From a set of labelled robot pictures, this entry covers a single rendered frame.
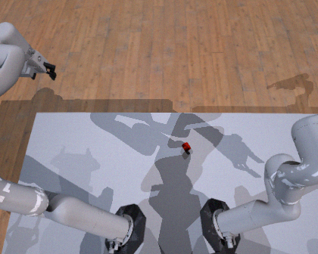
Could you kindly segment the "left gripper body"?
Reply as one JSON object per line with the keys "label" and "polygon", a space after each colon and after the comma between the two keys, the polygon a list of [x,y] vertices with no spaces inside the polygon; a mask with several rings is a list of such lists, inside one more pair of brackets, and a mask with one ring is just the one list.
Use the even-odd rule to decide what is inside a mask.
{"label": "left gripper body", "polygon": [[49,64],[49,62],[37,50],[35,51],[36,53],[29,59],[28,67],[31,67],[35,71],[34,73],[47,73],[43,63]]}

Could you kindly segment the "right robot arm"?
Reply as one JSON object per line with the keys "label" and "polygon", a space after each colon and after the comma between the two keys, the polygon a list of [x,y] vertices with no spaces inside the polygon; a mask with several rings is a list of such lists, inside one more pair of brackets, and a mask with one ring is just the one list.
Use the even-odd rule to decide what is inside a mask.
{"label": "right robot arm", "polygon": [[286,153],[267,160],[264,184],[268,203],[252,200],[214,212],[214,230],[221,240],[227,241],[228,248],[236,245],[235,237],[240,233],[300,216],[305,187],[318,184],[318,114],[299,119],[291,128],[291,136],[301,163]]}

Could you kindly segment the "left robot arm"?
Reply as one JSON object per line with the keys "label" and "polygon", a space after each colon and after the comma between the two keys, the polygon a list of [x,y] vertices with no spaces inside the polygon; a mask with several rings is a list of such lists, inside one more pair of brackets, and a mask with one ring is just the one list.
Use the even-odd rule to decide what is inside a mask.
{"label": "left robot arm", "polygon": [[[0,23],[0,97],[19,77],[33,77],[34,70],[27,66],[35,53],[13,24]],[[119,246],[124,246],[133,234],[133,220],[127,214],[115,215],[77,197],[17,184],[1,177],[0,209],[25,216],[49,218],[106,238],[110,242],[110,254],[114,254]]]}

